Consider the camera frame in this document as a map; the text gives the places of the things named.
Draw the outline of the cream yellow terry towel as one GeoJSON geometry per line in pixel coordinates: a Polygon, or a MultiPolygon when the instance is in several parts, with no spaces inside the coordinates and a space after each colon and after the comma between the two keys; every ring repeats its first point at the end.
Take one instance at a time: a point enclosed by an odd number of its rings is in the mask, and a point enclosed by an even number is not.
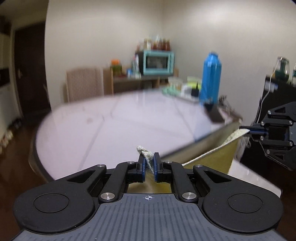
{"type": "MultiPolygon", "coordinates": [[[[237,129],[234,131],[224,143],[190,161],[187,161],[189,158],[189,151],[182,151],[178,154],[175,154],[172,158],[169,158],[170,161],[177,162],[182,164],[184,168],[190,169],[195,165],[204,165],[210,167],[214,170],[217,170],[222,173],[228,173],[233,157],[237,149],[237,145],[241,140],[242,136],[246,131],[237,129]]],[[[147,164],[147,177],[145,178],[144,183],[133,183],[128,186],[128,193],[171,193],[171,186],[168,183],[156,183],[154,181],[152,166],[152,152],[148,151],[142,146],[137,146],[137,151],[139,154],[143,154],[145,158],[148,158],[147,164]]]]}

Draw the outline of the teal toaster oven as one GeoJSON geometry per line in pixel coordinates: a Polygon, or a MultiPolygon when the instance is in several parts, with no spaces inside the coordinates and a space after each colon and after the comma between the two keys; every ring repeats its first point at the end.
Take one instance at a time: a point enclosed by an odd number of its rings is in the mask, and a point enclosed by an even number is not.
{"type": "Polygon", "coordinates": [[[135,53],[141,75],[173,75],[175,53],[172,51],[143,50],[135,53]]]}

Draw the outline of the green lidded jar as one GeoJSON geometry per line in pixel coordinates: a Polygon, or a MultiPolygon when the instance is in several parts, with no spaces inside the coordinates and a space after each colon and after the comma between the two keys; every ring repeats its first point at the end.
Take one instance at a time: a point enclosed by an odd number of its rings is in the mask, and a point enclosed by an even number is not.
{"type": "Polygon", "coordinates": [[[112,59],[110,68],[112,70],[114,77],[119,77],[122,75],[122,64],[118,59],[112,59]]]}

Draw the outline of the wooden shelf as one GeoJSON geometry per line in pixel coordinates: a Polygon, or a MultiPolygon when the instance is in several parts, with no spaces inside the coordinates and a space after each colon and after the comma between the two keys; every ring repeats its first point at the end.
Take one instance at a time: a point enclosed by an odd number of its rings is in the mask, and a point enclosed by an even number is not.
{"type": "Polygon", "coordinates": [[[158,89],[169,84],[169,77],[178,77],[179,69],[174,68],[173,75],[142,76],[141,78],[120,76],[114,77],[110,68],[103,68],[103,89],[105,95],[114,95],[122,92],[142,90],[147,88],[158,89]]]}

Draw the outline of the glass top dining table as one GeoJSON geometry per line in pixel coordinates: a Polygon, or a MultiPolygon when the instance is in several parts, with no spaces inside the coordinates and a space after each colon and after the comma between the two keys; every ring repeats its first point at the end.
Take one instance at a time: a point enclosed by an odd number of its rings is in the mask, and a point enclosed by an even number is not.
{"type": "Polygon", "coordinates": [[[62,104],[41,122],[33,141],[36,169],[53,181],[97,164],[137,161],[142,146],[186,163],[221,145],[239,127],[224,111],[214,123],[197,103],[160,90],[134,91],[62,104]]]}

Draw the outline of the blue thermos flask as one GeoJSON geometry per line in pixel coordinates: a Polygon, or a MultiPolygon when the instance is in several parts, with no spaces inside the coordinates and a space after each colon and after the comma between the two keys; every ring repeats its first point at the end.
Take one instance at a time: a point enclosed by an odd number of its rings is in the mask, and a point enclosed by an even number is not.
{"type": "Polygon", "coordinates": [[[199,99],[203,103],[217,103],[222,63],[216,52],[210,52],[204,61],[202,85],[199,99]]]}

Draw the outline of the quilted beige chair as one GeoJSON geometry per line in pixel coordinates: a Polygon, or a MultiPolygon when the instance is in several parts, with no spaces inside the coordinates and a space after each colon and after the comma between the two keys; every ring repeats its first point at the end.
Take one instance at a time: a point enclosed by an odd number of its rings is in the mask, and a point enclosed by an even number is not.
{"type": "Polygon", "coordinates": [[[67,71],[66,90],[69,102],[103,96],[100,70],[98,68],[76,68],[67,71]]]}

